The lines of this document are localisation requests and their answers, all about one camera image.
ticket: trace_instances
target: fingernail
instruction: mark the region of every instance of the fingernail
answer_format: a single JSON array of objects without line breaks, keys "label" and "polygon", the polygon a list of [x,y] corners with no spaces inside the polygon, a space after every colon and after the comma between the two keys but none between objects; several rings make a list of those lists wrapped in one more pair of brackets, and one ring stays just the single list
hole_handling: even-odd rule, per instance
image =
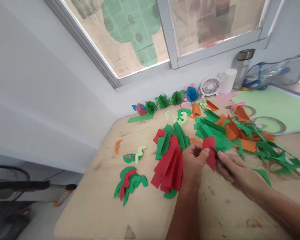
[{"label": "fingernail", "polygon": [[218,151],[218,156],[219,156],[219,157],[224,157],[225,155],[224,155],[224,153],[223,153],[223,152],[221,152],[221,151]]}]

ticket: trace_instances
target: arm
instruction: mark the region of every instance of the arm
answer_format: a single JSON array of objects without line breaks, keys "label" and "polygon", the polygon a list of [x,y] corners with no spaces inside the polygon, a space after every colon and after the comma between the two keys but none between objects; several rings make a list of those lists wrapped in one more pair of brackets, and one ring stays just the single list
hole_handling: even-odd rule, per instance
[{"label": "arm", "polygon": [[240,157],[220,151],[218,156],[234,175],[229,175],[217,163],[218,171],[227,181],[236,184],[250,200],[273,213],[300,236],[300,204],[267,185]]},{"label": "arm", "polygon": [[209,149],[192,143],[183,152],[183,177],[166,240],[200,239],[198,190]]}]

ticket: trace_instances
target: small fan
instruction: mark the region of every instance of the small fan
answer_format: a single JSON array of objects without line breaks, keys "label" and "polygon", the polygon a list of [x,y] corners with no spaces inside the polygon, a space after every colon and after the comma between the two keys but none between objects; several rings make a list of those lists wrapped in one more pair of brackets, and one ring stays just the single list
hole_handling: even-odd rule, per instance
[{"label": "small fan", "polygon": [[218,91],[220,88],[220,79],[217,77],[207,77],[203,80],[200,85],[200,91],[202,93],[202,97],[204,96],[211,96],[213,94],[219,95]]}]

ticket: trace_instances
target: orange paper squiggle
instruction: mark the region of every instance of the orange paper squiggle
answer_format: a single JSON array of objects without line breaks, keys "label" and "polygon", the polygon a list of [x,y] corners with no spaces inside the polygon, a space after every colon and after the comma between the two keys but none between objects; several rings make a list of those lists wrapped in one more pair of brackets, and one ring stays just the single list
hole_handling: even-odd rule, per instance
[{"label": "orange paper squiggle", "polygon": [[119,143],[121,143],[122,142],[122,139],[120,139],[120,140],[118,140],[117,142],[116,142],[116,147],[114,148],[114,152],[116,153],[116,154],[118,154],[119,153],[119,148],[120,148],[120,145],[119,145]]}]

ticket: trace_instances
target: plastic bag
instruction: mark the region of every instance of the plastic bag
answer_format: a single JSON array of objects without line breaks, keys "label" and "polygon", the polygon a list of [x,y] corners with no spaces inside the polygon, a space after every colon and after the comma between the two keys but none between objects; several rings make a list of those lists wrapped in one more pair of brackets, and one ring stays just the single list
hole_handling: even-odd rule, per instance
[{"label": "plastic bag", "polygon": [[252,90],[265,90],[270,84],[291,85],[300,80],[300,55],[281,62],[258,63],[252,66],[245,80],[244,87]]}]

